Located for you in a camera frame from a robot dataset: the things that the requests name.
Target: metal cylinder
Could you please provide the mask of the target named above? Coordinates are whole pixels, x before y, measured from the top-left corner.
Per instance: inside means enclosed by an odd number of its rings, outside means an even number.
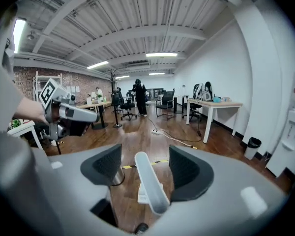
[[[122,170],[122,167],[120,167],[113,179],[112,186],[117,186],[122,184],[122,182],[124,181],[124,178],[125,178],[124,172]]]

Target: ceiling light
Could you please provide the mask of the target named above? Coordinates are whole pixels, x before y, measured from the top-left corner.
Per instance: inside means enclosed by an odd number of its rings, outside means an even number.
[[[122,78],[128,78],[130,77],[129,75],[126,75],[126,76],[120,76],[120,77],[116,77],[116,79],[122,79]]]
[[[18,53],[22,32],[25,26],[25,20],[17,19],[13,30],[13,40],[15,45],[14,53]]]
[[[176,57],[178,53],[147,53],[147,57]]]
[[[91,65],[91,66],[87,67],[87,69],[92,69],[92,68],[95,68],[95,67],[98,67],[98,66],[101,66],[101,65],[106,65],[106,64],[108,64],[108,61],[103,61],[103,62],[94,64],[94,65]]]
[[[149,75],[164,75],[165,73],[149,73]]]

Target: shoe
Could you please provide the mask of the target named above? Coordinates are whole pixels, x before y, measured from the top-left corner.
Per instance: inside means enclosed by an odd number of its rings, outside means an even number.
[[[148,230],[148,225],[145,223],[140,223],[136,230],[134,231],[135,235],[142,235],[144,232]]]

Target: yellow and black tape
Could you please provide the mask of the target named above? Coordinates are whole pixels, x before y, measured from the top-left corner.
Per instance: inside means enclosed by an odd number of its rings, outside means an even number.
[[[158,163],[168,163],[168,162],[169,162],[169,160],[159,160],[159,161],[151,163],[151,165],[156,165]],[[131,168],[136,168],[136,167],[137,167],[136,165],[122,166],[123,169],[131,169]]]

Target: trash can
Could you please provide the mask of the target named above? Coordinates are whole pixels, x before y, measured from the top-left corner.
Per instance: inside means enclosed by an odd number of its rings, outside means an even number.
[[[257,153],[259,147],[261,146],[261,141],[257,138],[250,137],[247,149],[245,151],[245,157],[251,160]]]

